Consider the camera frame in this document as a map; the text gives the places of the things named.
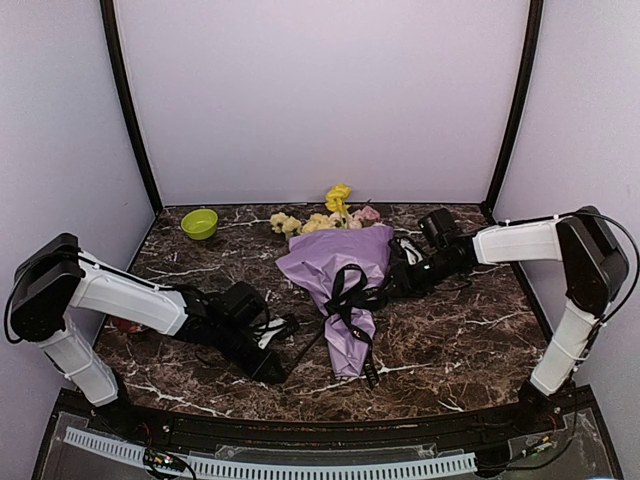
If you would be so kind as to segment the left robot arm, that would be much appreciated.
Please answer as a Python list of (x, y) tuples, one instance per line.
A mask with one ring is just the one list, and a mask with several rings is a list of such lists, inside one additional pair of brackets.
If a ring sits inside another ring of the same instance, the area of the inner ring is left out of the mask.
[(140, 429), (140, 412), (124, 400), (114, 370), (75, 325), (74, 309), (212, 347), (253, 381), (281, 384), (290, 374), (278, 354), (259, 343), (260, 335), (279, 334), (287, 324), (258, 323), (270, 312), (251, 285), (238, 282), (222, 293), (159, 285), (98, 260), (79, 247), (76, 236), (60, 234), (17, 267), (4, 307), (5, 338), (40, 348), (90, 404), (103, 407), (103, 421), (120, 436)]

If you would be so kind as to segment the yellow rose stem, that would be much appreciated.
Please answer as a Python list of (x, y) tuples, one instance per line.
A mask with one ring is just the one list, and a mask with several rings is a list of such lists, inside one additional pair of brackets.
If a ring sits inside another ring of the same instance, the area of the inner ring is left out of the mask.
[(325, 196), (325, 207), (330, 212), (329, 219), (340, 228), (348, 228), (350, 224), (347, 200), (352, 189), (346, 184), (333, 186)]

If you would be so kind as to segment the black printed ribbon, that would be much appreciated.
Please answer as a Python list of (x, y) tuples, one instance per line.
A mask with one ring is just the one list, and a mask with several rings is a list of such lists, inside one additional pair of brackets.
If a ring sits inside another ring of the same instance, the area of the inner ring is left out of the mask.
[(332, 275), (308, 262), (302, 265), (310, 271), (297, 278), (296, 283), (309, 292), (324, 316), (321, 333), (334, 376), (364, 377), (368, 387), (375, 388), (380, 377), (374, 364), (373, 313), (387, 305), (387, 298), (357, 264), (346, 264)]

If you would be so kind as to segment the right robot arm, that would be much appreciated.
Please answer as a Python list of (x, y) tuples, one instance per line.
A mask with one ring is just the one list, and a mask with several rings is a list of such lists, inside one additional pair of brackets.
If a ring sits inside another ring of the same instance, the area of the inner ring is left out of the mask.
[(586, 361), (600, 330), (629, 299), (639, 280), (617, 234), (627, 229), (592, 205), (463, 232), (451, 212), (435, 210), (419, 222), (431, 250), (408, 237), (394, 237), (384, 289), (395, 297), (430, 294), (443, 282), (480, 266), (551, 263), (563, 275), (563, 310), (530, 377), (510, 424), (534, 432), (549, 416), (545, 399), (556, 394)]

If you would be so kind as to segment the pink wrapping paper sheet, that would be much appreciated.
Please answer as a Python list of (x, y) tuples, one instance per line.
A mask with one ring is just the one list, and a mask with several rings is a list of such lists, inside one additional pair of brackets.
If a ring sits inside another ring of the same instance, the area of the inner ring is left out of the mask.
[(289, 253), (276, 261), (288, 280), (308, 291), (324, 316), (334, 375), (364, 376), (371, 388), (379, 383), (372, 313), (387, 303), (381, 287), (393, 235), (385, 225), (319, 230), (292, 238)]

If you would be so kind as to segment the yellow daisy bunch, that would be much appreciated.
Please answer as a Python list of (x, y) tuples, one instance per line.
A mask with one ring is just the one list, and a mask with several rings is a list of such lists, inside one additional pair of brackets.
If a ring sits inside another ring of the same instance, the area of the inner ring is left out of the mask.
[(293, 216), (279, 212), (270, 217), (269, 223), (275, 233), (283, 234), (286, 238), (333, 228), (331, 219), (323, 214), (312, 214), (306, 222), (302, 222)]

